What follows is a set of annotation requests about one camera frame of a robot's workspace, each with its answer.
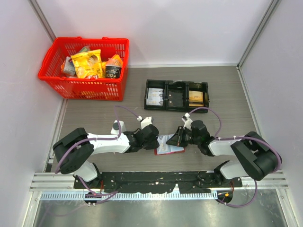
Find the silver VIP card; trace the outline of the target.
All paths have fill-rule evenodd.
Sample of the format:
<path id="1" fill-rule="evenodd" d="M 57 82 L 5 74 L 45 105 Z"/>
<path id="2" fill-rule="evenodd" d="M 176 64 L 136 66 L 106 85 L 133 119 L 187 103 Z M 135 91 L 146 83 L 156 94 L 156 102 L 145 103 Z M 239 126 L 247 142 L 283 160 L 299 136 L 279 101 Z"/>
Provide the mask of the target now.
<path id="1" fill-rule="evenodd" d="M 159 147 L 156 149 L 157 155 L 163 155 L 173 152 L 173 147 L 171 145 L 167 145 L 166 142 L 168 139 L 170 139 L 173 136 L 173 134 L 169 135 L 161 135 L 158 137 L 158 143 Z"/>

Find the red leather card holder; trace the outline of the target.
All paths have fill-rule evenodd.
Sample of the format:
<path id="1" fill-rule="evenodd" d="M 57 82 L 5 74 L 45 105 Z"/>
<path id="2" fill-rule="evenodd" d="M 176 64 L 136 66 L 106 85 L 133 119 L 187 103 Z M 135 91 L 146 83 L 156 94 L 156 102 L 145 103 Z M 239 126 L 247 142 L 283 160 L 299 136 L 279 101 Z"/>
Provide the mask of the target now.
<path id="1" fill-rule="evenodd" d="M 159 147 L 154 150 L 155 155 L 168 155 L 185 152 L 185 148 L 166 144 L 173 134 L 161 135 L 158 137 Z"/>

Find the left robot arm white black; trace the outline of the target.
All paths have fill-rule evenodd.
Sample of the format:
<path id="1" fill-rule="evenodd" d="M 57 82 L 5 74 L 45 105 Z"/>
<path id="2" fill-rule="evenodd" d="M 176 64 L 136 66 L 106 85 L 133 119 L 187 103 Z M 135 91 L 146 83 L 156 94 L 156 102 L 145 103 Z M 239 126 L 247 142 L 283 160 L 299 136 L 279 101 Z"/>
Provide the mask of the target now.
<path id="1" fill-rule="evenodd" d="M 101 176 L 97 167 L 88 161 L 93 155 L 103 153 L 134 153 L 141 149 L 154 150 L 159 147 L 159 131 L 149 124 L 143 129 L 125 131 L 120 136 L 95 135 L 84 128 L 77 128 L 53 145 L 58 161 L 55 173 L 70 174 L 82 178 L 90 188 L 97 188 Z"/>

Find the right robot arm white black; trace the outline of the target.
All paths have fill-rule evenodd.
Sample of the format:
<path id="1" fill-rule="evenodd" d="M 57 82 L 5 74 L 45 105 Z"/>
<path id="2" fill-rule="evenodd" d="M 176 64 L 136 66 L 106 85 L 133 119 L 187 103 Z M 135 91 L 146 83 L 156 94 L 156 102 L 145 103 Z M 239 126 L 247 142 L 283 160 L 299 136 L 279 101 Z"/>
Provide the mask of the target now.
<path id="1" fill-rule="evenodd" d="M 190 121 L 178 127 L 167 145 L 186 147 L 196 145 L 202 154 L 210 157 L 235 156 L 235 161 L 225 161 L 214 169 L 214 182 L 224 187 L 238 177 L 249 176 L 255 181 L 279 169 L 281 156 L 275 152 L 256 132 L 231 139 L 211 136 L 201 120 Z"/>

